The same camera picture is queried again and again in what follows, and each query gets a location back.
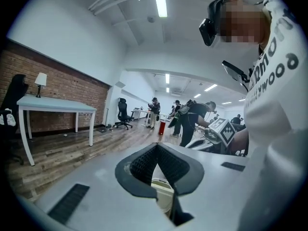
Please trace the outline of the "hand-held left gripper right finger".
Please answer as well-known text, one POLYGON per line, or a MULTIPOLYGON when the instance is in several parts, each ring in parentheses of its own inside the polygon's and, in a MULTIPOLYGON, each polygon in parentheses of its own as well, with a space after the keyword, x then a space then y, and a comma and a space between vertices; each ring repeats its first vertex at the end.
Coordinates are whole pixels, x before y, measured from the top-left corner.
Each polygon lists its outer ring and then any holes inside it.
POLYGON ((164 231, 237 231, 244 199, 236 189, 249 159, 158 144, 159 166, 174 189, 164 231))

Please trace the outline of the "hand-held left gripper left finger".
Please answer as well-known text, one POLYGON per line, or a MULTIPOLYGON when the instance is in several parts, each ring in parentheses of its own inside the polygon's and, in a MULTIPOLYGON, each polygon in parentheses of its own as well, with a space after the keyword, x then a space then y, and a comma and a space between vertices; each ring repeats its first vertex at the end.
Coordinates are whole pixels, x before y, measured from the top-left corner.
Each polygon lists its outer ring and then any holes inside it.
POLYGON ((75 231, 170 231, 174 224, 154 198, 139 198, 128 193, 115 177, 116 165, 145 145, 97 156, 57 183, 35 205, 48 213, 75 185, 89 190, 66 223, 75 231))

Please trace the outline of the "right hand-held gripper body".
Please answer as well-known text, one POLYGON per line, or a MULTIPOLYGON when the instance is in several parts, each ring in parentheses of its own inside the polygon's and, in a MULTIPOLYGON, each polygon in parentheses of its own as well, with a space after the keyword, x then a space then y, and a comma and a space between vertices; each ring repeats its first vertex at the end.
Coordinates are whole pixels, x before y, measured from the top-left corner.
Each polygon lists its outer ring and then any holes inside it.
POLYGON ((205 129, 204 136, 213 143, 215 152, 227 153, 236 130, 228 119, 218 118, 205 129))

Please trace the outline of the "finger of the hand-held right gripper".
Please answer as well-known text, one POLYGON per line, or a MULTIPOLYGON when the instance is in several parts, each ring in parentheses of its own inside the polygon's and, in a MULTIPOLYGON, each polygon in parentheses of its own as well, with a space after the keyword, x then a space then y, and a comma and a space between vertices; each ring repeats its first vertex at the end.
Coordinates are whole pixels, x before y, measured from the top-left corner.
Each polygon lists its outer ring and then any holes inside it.
POLYGON ((212 142, 204 138, 194 139, 189 142, 185 147, 192 150, 207 150, 208 148, 212 147, 212 142))

